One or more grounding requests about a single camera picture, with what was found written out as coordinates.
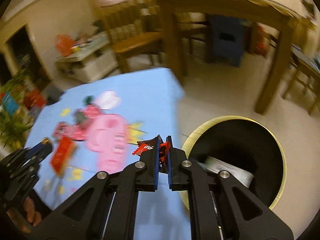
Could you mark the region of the person's left hand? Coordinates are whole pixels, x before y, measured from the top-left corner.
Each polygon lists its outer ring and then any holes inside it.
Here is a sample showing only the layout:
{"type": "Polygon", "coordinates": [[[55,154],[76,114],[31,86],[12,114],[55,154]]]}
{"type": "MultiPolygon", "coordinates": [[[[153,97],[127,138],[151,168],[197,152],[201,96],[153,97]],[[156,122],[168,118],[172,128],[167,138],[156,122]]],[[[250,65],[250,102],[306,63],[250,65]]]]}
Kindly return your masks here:
{"type": "Polygon", "coordinates": [[[33,227],[42,221],[42,215],[35,209],[35,203],[27,197],[19,208],[12,207],[7,211],[7,215],[21,233],[29,234],[33,227]]]}

